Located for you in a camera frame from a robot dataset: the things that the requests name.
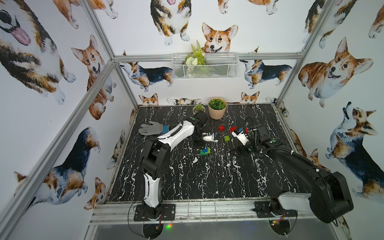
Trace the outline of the dark green lego brick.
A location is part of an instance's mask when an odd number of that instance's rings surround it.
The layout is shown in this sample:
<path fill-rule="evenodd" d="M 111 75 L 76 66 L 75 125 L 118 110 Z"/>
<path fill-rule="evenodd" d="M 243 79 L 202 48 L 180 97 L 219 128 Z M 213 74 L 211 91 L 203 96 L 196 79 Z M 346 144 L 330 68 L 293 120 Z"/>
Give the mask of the dark green lego brick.
<path fill-rule="evenodd" d="M 200 155 L 201 155 L 201 156 L 207 156 L 207 155 L 208 155 L 208 152 L 207 152 L 207 151 L 204 151 L 204 150 L 200 150 Z"/>

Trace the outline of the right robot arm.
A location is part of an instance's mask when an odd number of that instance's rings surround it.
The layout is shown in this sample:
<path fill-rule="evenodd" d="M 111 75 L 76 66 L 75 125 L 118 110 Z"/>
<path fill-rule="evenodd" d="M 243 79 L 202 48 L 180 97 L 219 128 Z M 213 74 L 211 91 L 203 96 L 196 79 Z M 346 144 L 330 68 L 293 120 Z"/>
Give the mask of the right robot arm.
<path fill-rule="evenodd" d="M 314 214 L 320 221 L 331 223 L 354 209 L 346 178 L 339 172 L 317 167 L 297 154 L 290 146 L 272 138 L 264 125 L 253 130 L 231 131 L 236 150 L 259 153 L 287 165 L 310 188 L 309 193 L 280 192 L 257 213 L 283 216 L 290 211 Z"/>

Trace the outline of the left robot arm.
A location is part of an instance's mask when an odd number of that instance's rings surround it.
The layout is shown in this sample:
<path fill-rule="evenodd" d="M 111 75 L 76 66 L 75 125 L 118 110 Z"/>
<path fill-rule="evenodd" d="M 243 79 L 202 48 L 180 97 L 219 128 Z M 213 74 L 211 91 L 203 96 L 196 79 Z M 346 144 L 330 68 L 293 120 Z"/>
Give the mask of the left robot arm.
<path fill-rule="evenodd" d="M 189 137 L 194 141 L 202 141 L 206 136 L 203 127 L 208 121 L 208 114 L 197 111 L 167 133 L 145 142 L 139 161 L 145 180 L 145 194 L 142 204 L 137 208 L 138 212 L 143 212 L 144 218 L 157 220 L 164 214 L 162 181 L 169 169 L 172 151 Z"/>

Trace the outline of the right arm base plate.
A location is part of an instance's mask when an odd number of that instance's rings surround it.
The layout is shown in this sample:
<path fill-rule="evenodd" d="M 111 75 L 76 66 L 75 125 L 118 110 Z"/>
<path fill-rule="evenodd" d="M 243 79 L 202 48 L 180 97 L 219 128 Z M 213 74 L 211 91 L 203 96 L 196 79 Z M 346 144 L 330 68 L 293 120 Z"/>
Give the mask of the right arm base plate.
<path fill-rule="evenodd" d="M 297 211 L 285 210 L 276 200 L 269 201 L 255 201 L 253 211 L 257 214 L 258 218 L 281 218 L 285 216 L 296 217 Z"/>

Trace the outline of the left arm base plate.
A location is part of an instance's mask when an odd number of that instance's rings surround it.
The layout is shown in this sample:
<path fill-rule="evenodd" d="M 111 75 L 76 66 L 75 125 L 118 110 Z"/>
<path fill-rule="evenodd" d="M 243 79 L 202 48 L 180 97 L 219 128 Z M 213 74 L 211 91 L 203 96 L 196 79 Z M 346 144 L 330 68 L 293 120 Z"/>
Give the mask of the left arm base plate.
<path fill-rule="evenodd" d="M 134 221 L 173 221 L 175 219 L 175 204 L 159 204 L 155 208 L 151 208 L 146 204 L 137 205 L 135 209 Z"/>

